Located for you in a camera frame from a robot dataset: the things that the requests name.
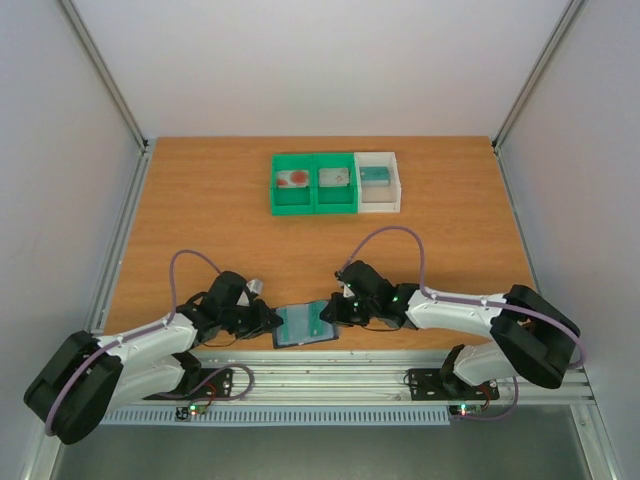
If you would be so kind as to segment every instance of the red object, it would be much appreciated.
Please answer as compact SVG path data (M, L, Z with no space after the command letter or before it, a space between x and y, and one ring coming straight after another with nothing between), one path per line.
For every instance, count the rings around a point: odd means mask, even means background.
M296 185L304 185L309 181L309 174L304 170L296 170L291 173L291 182Z

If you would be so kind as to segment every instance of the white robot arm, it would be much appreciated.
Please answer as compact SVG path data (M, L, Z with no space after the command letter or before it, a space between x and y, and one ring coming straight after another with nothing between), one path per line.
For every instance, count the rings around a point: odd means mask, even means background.
M392 285L359 260L336 277L343 291L334 293L321 313L327 322L367 326L376 317L391 329L446 328L492 340L452 350L441 370L452 396L487 380L515 375L558 388L580 336L568 318L521 285L489 296L433 291L425 295L418 284Z
M208 292L156 322L114 336L72 334L29 386L24 402L45 422L48 434L69 445L123 405L159 392L170 392L164 395L168 398L191 393L202 372L189 350L220 330L249 339L282 325L257 298L251 288L256 284L221 272Z

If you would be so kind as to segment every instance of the green container compartment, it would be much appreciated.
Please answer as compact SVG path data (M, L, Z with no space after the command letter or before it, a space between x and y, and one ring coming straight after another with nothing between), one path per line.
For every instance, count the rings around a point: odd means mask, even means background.
M308 170L309 186L305 188L278 188L277 172L282 170ZM273 215L309 215L314 213L317 175L313 155L274 155L271 162L271 213Z
M316 153L315 178L319 182L321 168L349 169L346 187L321 187L318 183L315 213L358 213L358 175L353 153Z

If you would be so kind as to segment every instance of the floor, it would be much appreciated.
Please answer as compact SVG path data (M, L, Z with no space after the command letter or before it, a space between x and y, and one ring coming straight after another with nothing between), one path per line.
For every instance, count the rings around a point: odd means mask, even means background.
M569 407L449 427L99 427L54 479L590 479Z

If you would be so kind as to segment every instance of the wooden table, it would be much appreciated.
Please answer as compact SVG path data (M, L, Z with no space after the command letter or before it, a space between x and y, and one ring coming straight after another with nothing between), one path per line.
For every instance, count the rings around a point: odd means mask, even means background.
M394 151L402 182L399 214L274 217L271 156L322 151ZM167 271L176 250L192 248L222 269L264 281L271 307L328 298L333 273L356 245L384 225L422 237L427 283L464 293L531 284L500 171L484 137L161 138L156 145L109 313L106 333L162 317L170 307ZM359 255L392 283L418 281L418 249L402 232L371 241ZM177 262L179 302L215 277L195 257ZM221 334L216 344L227 343ZM441 349L485 340L447 330L341 330L338 341L305 349ZM229 349L272 348L270 335Z

